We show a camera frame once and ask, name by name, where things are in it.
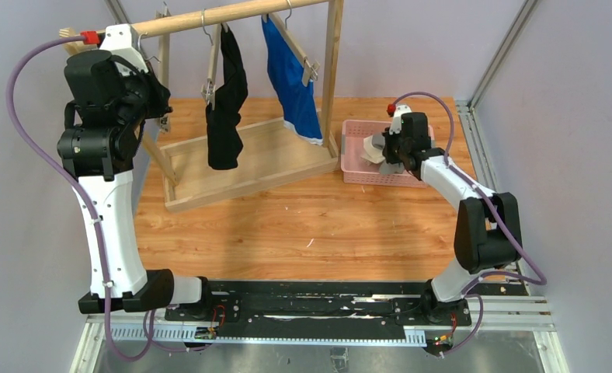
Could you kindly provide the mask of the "grey underwear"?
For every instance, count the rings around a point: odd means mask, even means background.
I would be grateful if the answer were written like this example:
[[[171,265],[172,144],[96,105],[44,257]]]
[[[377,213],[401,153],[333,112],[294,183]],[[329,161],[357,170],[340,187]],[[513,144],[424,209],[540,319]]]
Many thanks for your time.
[[[402,174],[405,169],[401,163],[389,163],[383,151],[385,138],[382,134],[373,134],[363,139],[363,154],[361,157],[378,167],[381,175]]]

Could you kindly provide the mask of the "wooden hanger of grey underwear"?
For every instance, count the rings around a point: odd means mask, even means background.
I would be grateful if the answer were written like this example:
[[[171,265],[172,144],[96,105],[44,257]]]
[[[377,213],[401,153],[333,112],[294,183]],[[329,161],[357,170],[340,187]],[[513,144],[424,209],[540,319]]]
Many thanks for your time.
[[[170,34],[162,34],[158,37],[158,53],[150,57],[145,57],[147,61],[157,61],[155,69],[158,81],[166,88],[169,87],[169,60],[170,60]],[[162,133],[169,133],[171,122],[169,115],[165,115],[158,120],[158,128]]]

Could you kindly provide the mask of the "wooden hanger of black underwear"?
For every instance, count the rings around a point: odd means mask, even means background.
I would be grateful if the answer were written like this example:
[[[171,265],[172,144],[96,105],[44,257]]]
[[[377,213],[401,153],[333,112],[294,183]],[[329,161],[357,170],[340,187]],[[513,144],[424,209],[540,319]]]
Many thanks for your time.
[[[218,23],[214,26],[214,31],[209,33],[205,26],[203,26],[203,32],[208,36],[210,40],[210,54],[207,69],[207,79],[201,87],[201,95],[207,105],[211,105],[211,108],[215,108],[215,94],[216,94],[216,76],[217,76],[217,63],[219,53],[221,51],[221,32],[228,32],[228,24],[226,22]]]

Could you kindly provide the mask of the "black underwear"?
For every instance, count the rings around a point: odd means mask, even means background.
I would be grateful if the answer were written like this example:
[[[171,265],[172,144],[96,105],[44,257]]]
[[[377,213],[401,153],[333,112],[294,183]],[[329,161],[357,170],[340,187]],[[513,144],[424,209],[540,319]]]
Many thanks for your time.
[[[240,109],[248,97],[248,82],[242,54],[232,30],[220,34],[224,84],[215,91],[214,104],[205,109],[207,120],[207,162],[214,170],[238,167],[243,142],[237,126]]]

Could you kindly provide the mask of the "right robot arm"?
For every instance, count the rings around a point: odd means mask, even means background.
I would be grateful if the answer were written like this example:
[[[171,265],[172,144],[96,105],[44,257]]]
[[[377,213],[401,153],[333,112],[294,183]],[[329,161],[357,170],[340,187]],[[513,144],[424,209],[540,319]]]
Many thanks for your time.
[[[394,112],[382,135],[386,163],[434,188],[457,212],[454,259],[427,281],[420,300],[422,314],[438,322],[458,307],[473,280],[520,259],[518,204],[511,193],[477,183],[442,148],[433,147],[424,113]]]

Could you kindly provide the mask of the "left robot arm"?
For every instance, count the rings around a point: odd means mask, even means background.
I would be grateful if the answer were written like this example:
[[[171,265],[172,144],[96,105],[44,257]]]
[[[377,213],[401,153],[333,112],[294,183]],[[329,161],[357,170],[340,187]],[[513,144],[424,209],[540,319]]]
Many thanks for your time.
[[[195,316],[214,303],[208,279],[144,268],[132,208],[134,156],[148,119],[171,112],[169,90],[147,65],[109,51],[70,57],[64,77],[73,100],[57,143],[87,230],[92,279],[83,314],[146,312],[175,305]]]

